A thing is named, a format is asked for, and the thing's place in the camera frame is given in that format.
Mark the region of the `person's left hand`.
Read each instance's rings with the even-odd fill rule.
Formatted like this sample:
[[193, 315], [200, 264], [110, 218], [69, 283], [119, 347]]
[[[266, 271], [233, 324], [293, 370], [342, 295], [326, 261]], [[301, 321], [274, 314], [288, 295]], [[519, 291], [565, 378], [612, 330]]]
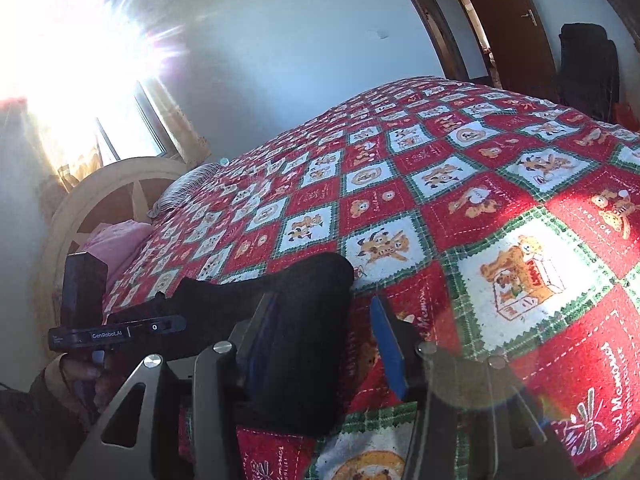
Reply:
[[61, 370], [64, 378], [71, 382], [90, 382], [93, 386], [93, 405], [99, 412], [108, 407], [127, 378], [111, 353], [105, 355], [102, 364], [96, 364], [88, 356], [79, 353], [64, 354]]

